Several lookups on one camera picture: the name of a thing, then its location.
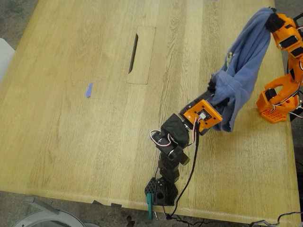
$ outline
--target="white wire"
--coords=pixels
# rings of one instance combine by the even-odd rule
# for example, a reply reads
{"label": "white wire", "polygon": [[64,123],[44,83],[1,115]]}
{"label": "white wire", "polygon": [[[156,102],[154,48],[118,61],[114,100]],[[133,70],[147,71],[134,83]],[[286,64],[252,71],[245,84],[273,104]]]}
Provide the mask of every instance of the white wire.
{"label": "white wire", "polygon": [[195,126],[196,126],[196,120],[197,120],[197,118],[195,117],[194,126],[193,126],[193,143],[195,142]]}
{"label": "white wire", "polygon": [[293,115],[295,115],[295,116],[297,116],[297,117],[299,117],[299,118],[303,118],[303,116],[299,116],[299,115],[297,115],[297,114],[295,114],[295,113],[293,113],[293,112],[289,112],[290,114],[293,114]]}
{"label": "white wire", "polygon": [[290,99],[291,97],[295,96],[295,95],[297,94],[298,90],[296,90],[291,96],[289,96],[288,98],[286,98],[283,102],[281,102],[281,103],[279,103],[279,104],[272,104],[274,108],[271,109],[269,112],[270,112],[270,113],[274,112],[274,111],[276,110],[276,106],[279,106],[279,105],[283,104],[283,103],[286,102],[288,99]]}
{"label": "white wire", "polygon": [[157,143],[157,142],[155,141],[155,139],[152,137],[152,132],[154,132],[154,131],[157,131],[157,132],[161,132],[161,131],[160,131],[160,130],[151,130],[151,131],[150,131],[150,138],[151,138],[151,140],[152,140],[156,145],[158,145],[159,147],[168,147],[168,146],[171,144],[170,134],[167,135],[167,139],[169,140],[169,143],[168,143],[168,144],[162,145],[162,144]]}

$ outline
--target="wood grain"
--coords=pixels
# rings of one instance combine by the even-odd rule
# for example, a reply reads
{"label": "wood grain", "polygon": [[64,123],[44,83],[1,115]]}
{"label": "wood grain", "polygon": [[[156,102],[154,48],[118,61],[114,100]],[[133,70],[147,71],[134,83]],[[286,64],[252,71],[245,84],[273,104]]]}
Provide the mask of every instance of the wood grain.
{"label": "wood grain", "polygon": [[[147,210],[159,156],[148,132],[206,90],[249,17],[268,6],[274,1],[40,0],[0,87],[0,190]],[[156,27],[147,85],[126,82],[138,26]],[[290,123],[270,124],[255,105],[282,74],[272,40],[234,131],[201,137],[177,214],[274,223],[300,210]],[[190,168],[179,168],[179,191]],[[298,226],[300,217],[281,222]]]}
{"label": "wood grain", "polygon": [[137,40],[133,49],[131,72],[127,75],[129,84],[147,84],[150,73],[155,27],[138,26]]}

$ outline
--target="floor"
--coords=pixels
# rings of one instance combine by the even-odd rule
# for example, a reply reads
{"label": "floor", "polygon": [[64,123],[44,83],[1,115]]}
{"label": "floor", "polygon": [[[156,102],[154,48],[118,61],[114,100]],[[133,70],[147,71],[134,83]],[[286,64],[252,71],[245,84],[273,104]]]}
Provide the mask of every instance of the floor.
{"label": "floor", "polygon": [[[16,49],[24,29],[35,9],[37,0],[0,0],[0,38],[4,38]],[[303,12],[301,0],[276,0],[276,8],[279,12],[286,13],[289,17],[295,17]],[[286,67],[287,54],[283,55]],[[292,122],[292,132],[296,160],[303,163],[303,121],[295,119]],[[303,172],[303,166],[298,165],[297,171]],[[135,226],[140,227],[185,227],[186,224],[167,221],[165,216],[158,214],[159,220],[148,220],[146,211],[131,210],[103,205],[79,203],[72,201],[40,198],[54,208],[68,211],[79,217],[83,222],[91,222],[101,227],[125,227],[126,217],[132,216]],[[0,227],[12,227],[19,219],[35,211],[35,208],[24,202],[24,195],[8,192],[0,192]],[[184,217],[188,222],[201,221],[199,218]],[[209,227],[246,227],[248,225],[220,222],[210,223]]]}

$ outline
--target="blue object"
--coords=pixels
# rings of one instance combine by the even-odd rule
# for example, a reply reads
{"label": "blue object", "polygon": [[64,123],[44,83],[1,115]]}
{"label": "blue object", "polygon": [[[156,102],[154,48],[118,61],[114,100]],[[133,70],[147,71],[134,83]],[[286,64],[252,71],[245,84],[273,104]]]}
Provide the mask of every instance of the blue object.
{"label": "blue object", "polygon": [[147,193],[146,201],[148,205],[148,219],[152,220],[152,202],[153,202],[153,193]]}
{"label": "blue object", "polygon": [[209,103],[216,105],[229,98],[228,105],[220,113],[223,120],[213,127],[215,130],[231,132],[239,110],[250,98],[270,42],[270,31],[266,30],[265,23],[272,13],[272,9],[262,8],[250,18],[228,50],[223,67],[212,76],[215,94]]}
{"label": "blue object", "polygon": [[89,97],[90,97],[92,88],[93,88],[93,83],[90,83],[90,84],[89,84],[89,87],[87,88],[87,91],[86,91],[86,93],[85,93],[86,98],[89,98]]}

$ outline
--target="small blue piece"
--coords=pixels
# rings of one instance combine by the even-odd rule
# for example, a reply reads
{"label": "small blue piece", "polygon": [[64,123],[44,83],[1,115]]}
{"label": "small blue piece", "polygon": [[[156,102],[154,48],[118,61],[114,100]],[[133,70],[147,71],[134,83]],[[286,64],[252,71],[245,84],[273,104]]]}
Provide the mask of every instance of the small blue piece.
{"label": "small blue piece", "polygon": [[148,219],[152,220],[152,202],[153,202],[153,193],[147,193],[146,201],[148,205]]}
{"label": "small blue piece", "polygon": [[90,97],[90,94],[91,94],[91,89],[93,88],[93,83],[90,83],[89,84],[89,87],[87,88],[87,91],[85,93],[86,95],[86,98],[89,98]]}

